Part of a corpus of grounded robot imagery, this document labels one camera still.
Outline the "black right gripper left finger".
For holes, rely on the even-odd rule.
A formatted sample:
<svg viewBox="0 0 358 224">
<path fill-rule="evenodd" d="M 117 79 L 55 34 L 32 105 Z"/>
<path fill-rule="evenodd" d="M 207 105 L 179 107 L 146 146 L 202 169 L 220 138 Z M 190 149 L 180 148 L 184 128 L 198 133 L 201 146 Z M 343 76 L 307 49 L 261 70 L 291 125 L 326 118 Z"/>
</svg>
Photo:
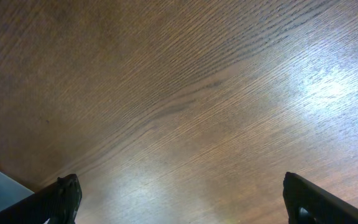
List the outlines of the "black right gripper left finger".
<svg viewBox="0 0 358 224">
<path fill-rule="evenodd" d="M 82 199 L 76 174 L 56 182 L 0 212 L 0 224 L 75 224 Z"/>
</svg>

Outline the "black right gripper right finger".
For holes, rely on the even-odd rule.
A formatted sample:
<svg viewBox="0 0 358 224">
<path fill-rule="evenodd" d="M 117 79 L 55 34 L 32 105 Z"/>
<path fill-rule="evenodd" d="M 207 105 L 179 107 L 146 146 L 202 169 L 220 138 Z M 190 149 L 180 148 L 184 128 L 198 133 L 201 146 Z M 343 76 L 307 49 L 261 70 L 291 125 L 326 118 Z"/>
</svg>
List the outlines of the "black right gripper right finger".
<svg viewBox="0 0 358 224">
<path fill-rule="evenodd" d="M 285 174 L 283 198 L 289 224 L 358 224 L 358 208 L 296 173 Z"/>
</svg>

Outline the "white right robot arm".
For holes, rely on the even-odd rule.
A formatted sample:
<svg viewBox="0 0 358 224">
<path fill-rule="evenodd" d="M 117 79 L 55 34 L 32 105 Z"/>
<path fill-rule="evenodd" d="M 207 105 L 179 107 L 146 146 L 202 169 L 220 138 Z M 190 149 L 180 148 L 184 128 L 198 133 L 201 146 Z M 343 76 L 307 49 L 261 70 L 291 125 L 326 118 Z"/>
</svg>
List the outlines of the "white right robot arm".
<svg viewBox="0 0 358 224">
<path fill-rule="evenodd" d="M 0 172 L 0 223 L 74 223 L 82 191 L 76 174 L 34 193 Z M 358 223 L 358 208 L 287 172 L 283 199 L 289 223 Z"/>
</svg>

